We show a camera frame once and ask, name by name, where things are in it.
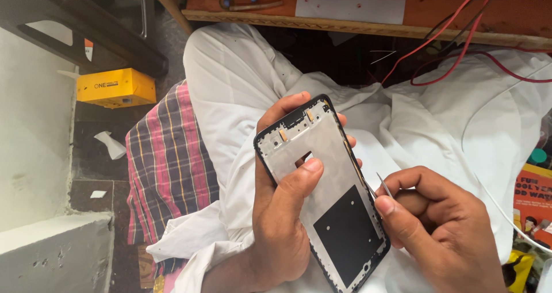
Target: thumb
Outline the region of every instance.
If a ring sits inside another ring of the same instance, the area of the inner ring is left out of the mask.
[[[438,255],[436,251],[440,247],[439,243],[431,238],[419,219],[401,204],[389,196],[380,196],[374,203],[390,230],[388,233],[394,234],[418,263],[424,264]]]
[[[299,218],[303,201],[314,190],[320,180],[324,166],[318,158],[311,158],[294,172],[283,177],[274,191],[270,207],[289,220]]]

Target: black adhesive sheet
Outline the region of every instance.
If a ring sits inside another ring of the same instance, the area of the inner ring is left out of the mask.
[[[316,221],[314,229],[346,287],[383,242],[377,237],[356,185]]]

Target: white wall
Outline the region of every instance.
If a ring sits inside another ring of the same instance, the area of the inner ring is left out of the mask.
[[[110,220],[105,213],[59,216],[0,233],[0,291],[104,292]]]
[[[0,232],[67,205],[74,65],[0,28]]]

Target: hand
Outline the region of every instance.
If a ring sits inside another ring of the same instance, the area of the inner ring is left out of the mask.
[[[485,204],[422,166],[385,178],[375,201],[391,244],[404,247],[438,292],[506,292]],[[415,187],[416,190],[401,190]]]
[[[257,123],[257,133],[310,99],[310,94],[303,91],[278,100]],[[338,114],[338,118],[345,126],[345,116]],[[347,139],[354,147],[356,140],[350,136]],[[256,158],[252,219],[255,243],[209,271],[204,277],[202,292],[266,291],[303,275],[310,257],[310,244],[299,213],[323,172],[320,159],[311,158],[274,188],[263,164]]]

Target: fingernail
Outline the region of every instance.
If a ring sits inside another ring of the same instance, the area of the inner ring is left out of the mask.
[[[305,167],[305,169],[310,171],[318,171],[322,168],[322,162],[320,159],[311,158],[305,162],[302,167]]]
[[[395,204],[389,196],[381,196],[376,199],[376,208],[383,216],[388,216],[395,211]]]

